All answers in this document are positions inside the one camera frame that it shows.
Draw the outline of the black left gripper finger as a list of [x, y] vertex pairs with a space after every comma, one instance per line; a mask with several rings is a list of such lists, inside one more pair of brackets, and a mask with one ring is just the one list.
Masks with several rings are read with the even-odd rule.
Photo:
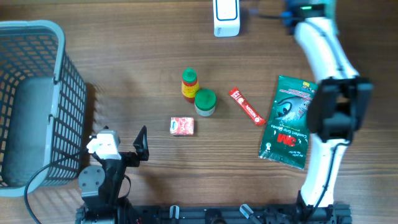
[[[108, 126], [104, 126], [104, 128], [101, 131], [103, 131], [105, 129], [109, 129], [109, 127]], [[96, 139], [96, 138], [97, 138], [96, 134], [92, 134], [92, 135], [89, 136], [89, 139]]]
[[137, 135], [137, 138], [133, 142], [133, 146], [137, 153], [148, 153], [148, 143], [147, 143], [147, 127], [143, 126]]

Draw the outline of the green glove package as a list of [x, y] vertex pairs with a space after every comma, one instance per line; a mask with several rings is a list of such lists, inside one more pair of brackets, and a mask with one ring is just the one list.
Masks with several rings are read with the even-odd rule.
[[260, 159], [304, 169], [310, 138], [307, 111], [317, 89], [313, 82], [279, 76], [261, 141]]

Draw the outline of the red sauce bottle green cap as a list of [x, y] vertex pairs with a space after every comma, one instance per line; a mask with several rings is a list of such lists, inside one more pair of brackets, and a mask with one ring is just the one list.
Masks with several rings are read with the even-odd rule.
[[186, 68], [182, 73], [182, 95], [190, 103], [195, 101], [197, 91], [200, 89], [197, 73], [192, 68]]

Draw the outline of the grey plastic basket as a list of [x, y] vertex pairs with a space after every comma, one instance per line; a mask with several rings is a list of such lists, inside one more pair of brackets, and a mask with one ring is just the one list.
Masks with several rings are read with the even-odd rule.
[[1, 23], [1, 196], [76, 178], [87, 90], [52, 21]]

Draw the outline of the white barcode scanner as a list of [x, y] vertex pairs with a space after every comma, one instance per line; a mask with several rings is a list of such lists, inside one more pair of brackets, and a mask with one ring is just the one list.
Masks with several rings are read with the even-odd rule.
[[234, 37], [240, 31], [239, 0], [213, 0], [215, 37]]

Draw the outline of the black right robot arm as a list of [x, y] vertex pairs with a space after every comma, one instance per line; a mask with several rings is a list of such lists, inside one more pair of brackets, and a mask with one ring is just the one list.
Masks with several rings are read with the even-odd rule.
[[363, 123], [373, 84], [350, 64], [335, 22], [336, 1], [289, 0], [282, 16], [318, 85], [307, 111], [311, 156], [299, 192], [305, 220], [334, 209], [333, 189], [345, 150]]

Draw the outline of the green lid jar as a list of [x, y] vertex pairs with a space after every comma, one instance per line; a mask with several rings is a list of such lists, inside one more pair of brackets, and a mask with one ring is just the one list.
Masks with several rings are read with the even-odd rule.
[[200, 116], [211, 116], [216, 108], [216, 95], [212, 90], [201, 89], [195, 96], [195, 110]]

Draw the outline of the teal wipes packet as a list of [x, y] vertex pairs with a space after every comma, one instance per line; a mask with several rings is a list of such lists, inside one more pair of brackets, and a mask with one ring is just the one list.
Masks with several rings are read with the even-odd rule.
[[323, 0], [325, 5], [325, 17], [335, 21], [337, 0]]

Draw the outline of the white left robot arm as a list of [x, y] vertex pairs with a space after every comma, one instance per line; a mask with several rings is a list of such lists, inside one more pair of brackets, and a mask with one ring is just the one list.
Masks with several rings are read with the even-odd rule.
[[88, 152], [100, 163], [84, 168], [78, 176], [78, 185], [84, 201], [76, 210], [76, 223], [142, 223], [140, 215], [127, 198], [119, 196], [128, 167], [139, 167], [149, 159], [147, 128], [143, 126], [133, 142], [134, 152], [119, 152], [118, 132], [105, 126], [90, 136]]

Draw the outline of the red coffee stick sachet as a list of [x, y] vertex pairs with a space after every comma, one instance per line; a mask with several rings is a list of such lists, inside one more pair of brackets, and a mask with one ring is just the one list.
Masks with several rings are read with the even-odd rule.
[[266, 123], [265, 119], [251, 106], [237, 87], [230, 90], [229, 95], [240, 105], [256, 126], [262, 126]]

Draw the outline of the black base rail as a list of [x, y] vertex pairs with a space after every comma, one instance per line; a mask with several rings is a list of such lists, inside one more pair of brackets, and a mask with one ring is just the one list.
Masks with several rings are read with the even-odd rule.
[[76, 223], [352, 223], [349, 205], [317, 208], [312, 216], [295, 204], [250, 207], [170, 207], [132, 206], [95, 214], [81, 207]]

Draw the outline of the red white small box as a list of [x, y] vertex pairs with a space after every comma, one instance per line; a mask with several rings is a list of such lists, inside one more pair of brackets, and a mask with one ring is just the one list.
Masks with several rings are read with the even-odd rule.
[[171, 117], [170, 134], [174, 136], [194, 135], [194, 119], [189, 117]]

